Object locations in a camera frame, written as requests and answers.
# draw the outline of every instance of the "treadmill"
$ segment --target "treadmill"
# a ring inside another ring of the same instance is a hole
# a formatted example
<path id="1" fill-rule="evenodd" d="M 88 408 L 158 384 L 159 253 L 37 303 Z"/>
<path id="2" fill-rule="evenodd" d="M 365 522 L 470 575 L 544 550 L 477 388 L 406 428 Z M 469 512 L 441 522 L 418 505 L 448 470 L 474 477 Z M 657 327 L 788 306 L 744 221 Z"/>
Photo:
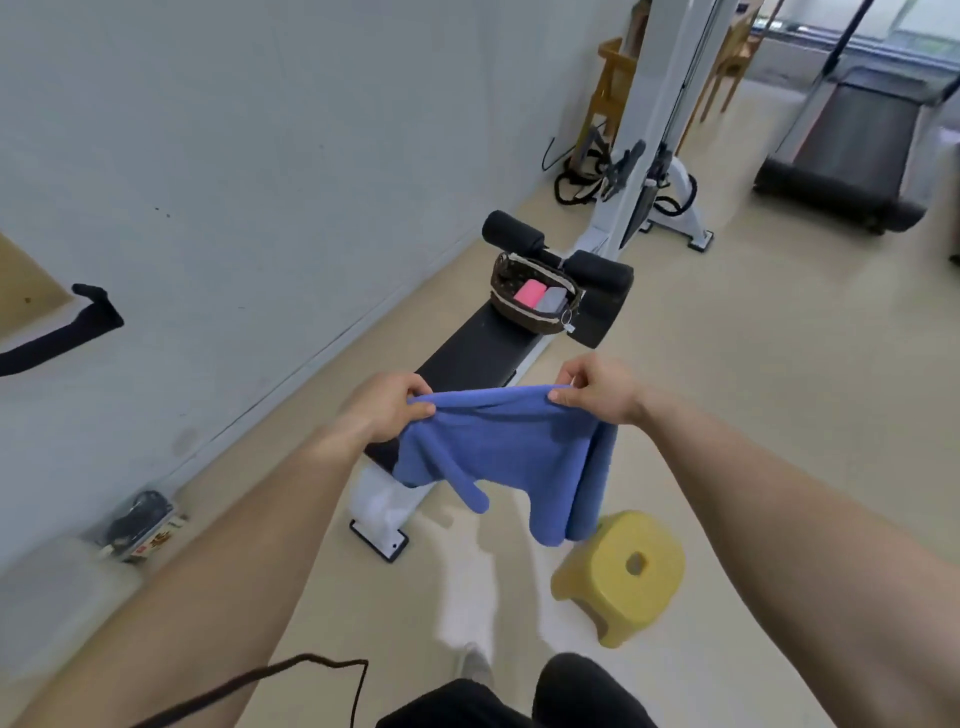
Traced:
<path id="1" fill-rule="evenodd" d="M 830 52 L 754 190 L 850 218 L 875 234 L 909 230 L 933 192 L 944 103 L 960 76 L 935 87 L 888 67 L 845 62 L 873 5 L 864 0 Z"/>

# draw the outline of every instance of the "yellow stool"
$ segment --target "yellow stool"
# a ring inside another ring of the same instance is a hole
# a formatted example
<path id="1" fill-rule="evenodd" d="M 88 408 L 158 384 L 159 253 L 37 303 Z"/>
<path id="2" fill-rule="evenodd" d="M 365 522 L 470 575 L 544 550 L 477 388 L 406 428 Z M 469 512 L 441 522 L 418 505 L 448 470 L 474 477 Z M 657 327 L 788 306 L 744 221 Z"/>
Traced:
<path id="1" fill-rule="evenodd" d="M 597 638 L 619 647 L 660 616 L 684 578 L 684 550 L 660 522 L 639 511 L 600 519 L 550 581 L 597 622 Z"/>

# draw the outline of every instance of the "window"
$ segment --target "window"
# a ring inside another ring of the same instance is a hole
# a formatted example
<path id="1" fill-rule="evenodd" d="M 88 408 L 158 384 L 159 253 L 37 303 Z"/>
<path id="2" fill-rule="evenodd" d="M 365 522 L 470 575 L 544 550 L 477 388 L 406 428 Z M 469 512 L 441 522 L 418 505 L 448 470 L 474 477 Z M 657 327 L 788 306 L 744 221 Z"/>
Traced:
<path id="1" fill-rule="evenodd" d="M 780 3 L 770 32 L 832 44 L 850 23 L 858 0 L 765 0 L 757 26 Z M 956 0 L 875 0 L 852 45 L 960 66 L 960 3 Z"/>

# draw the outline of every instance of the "stool hole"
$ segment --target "stool hole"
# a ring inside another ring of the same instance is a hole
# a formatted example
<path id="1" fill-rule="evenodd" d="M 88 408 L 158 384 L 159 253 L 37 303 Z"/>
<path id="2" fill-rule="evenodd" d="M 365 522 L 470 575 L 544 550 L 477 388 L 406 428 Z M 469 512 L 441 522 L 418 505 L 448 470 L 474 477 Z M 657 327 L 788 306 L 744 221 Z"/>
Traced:
<path id="1" fill-rule="evenodd" d="M 640 573 L 646 569 L 647 560 L 643 558 L 643 554 L 639 551 L 634 551 L 630 554 L 630 558 L 627 559 L 627 572 L 633 576 L 640 576 Z"/>

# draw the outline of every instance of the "black shorts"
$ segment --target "black shorts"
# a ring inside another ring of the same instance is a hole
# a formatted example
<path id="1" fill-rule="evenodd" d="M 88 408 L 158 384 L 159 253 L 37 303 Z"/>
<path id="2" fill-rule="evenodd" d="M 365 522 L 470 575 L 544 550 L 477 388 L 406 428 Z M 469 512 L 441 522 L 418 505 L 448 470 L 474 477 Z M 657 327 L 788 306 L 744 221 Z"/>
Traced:
<path id="1" fill-rule="evenodd" d="M 454 680 L 383 718 L 377 728 L 656 728 L 639 701 L 586 657 L 560 654 L 537 682 L 533 718 L 472 680 Z"/>

